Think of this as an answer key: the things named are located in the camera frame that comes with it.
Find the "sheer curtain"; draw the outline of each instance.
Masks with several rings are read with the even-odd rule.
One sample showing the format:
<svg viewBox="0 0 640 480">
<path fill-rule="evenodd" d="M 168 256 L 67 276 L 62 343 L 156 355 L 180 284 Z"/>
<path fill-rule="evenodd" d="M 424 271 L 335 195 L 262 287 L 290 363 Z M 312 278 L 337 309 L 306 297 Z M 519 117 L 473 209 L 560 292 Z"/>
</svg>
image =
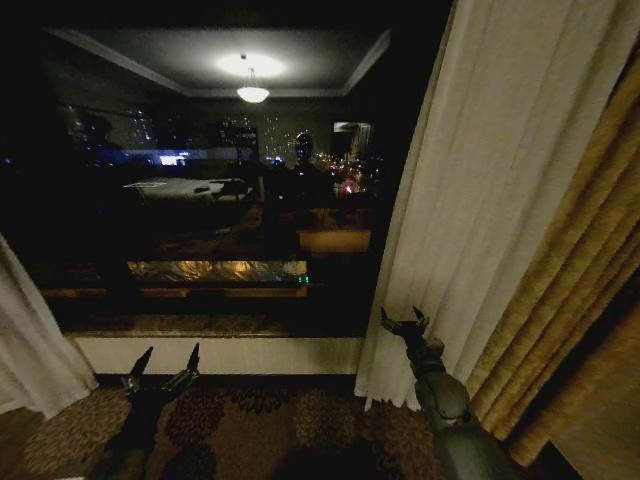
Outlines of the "sheer curtain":
<svg viewBox="0 0 640 480">
<path fill-rule="evenodd" d="M 417 408 L 400 339 L 431 316 L 466 381 L 531 261 L 638 33 L 633 0 L 459 2 L 394 207 L 355 392 Z"/>
<path fill-rule="evenodd" d="M 91 369 L 0 234 L 0 413 L 26 407 L 51 418 L 95 387 Z"/>
</svg>

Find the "reflected ceiling light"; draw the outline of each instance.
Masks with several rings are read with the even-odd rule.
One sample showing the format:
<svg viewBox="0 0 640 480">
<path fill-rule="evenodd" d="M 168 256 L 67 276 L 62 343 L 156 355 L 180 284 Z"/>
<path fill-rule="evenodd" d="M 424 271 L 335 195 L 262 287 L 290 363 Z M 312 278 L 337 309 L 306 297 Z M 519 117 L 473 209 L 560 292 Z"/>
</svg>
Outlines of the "reflected ceiling light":
<svg viewBox="0 0 640 480">
<path fill-rule="evenodd" d="M 247 68 L 253 68 L 256 75 L 262 78 L 276 77 L 284 70 L 283 65 L 269 57 L 263 55 L 229 55 L 218 60 L 218 68 L 231 75 L 244 77 Z"/>
<path fill-rule="evenodd" d="M 246 61 L 246 55 L 240 57 L 243 61 Z M 237 92 L 240 98 L 249 103 L 260 103 L 269 96 L 269 90 L 266 88 L 260 88 L 258 81 L 256 80 L 256 72 L 253 67 L 245 67 L 247 75 L 247 84 L 244 87 L 240 87 Z"/>
</svg>

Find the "robotic hand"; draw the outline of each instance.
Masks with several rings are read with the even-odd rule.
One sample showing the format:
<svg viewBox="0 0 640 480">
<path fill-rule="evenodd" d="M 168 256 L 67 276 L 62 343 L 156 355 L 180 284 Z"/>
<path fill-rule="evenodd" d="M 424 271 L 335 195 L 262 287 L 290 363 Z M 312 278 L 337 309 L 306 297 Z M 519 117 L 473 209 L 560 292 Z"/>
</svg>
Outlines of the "robotic hand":
<svg viewBox="0 0 640 480">
<path fill-rule="evenodd" d="M 396 322 L 382 309 L 382 326 L 402 337 L 416 377 L 416 397 L 434 432 L 434 443 L 449 480 L 520 478 L 498 442 L 471 411 L 465 386 L 446 372 L 444 344 L 422 337 L 429 323 L 413 307 L 416 321 Z"/>
<path fill-rule="evenodd" d="M 158 419 L 164 406 L 178 398 L 200 376 L 200 345 L 193 348 L 187 367 L 158 387 L 144 386 L 142 374 L 153 347 L 136 360 L 129 375 L 122 379 L 131 410 L 120 432 L 104 448 L 90 480 L 139 480 L 144 478 L 149 455 L 154 448 Z"/>
</svg>

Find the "carpet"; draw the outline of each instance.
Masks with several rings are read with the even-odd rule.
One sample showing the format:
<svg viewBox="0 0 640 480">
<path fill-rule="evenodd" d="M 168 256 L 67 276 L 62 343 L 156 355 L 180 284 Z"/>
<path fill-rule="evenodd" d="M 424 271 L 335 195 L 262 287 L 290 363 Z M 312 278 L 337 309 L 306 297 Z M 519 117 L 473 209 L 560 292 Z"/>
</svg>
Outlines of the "carpet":
<svg viewBox="0 0 640 480">
<path fill-rule="evenodd" d="M 53 419 L 40 420 L 26 440 L 2 445 L 3 457 L 14 460 L 4 465 L 3 478 L 87 474 L 128 410 L 122 389 L 101 387 Z M 383 402 L 365 412 L 364 401 L 347 387 L 198 381 L 165 407 L 146 478 L 444 477 L 420 413 Z"/>
</svg>

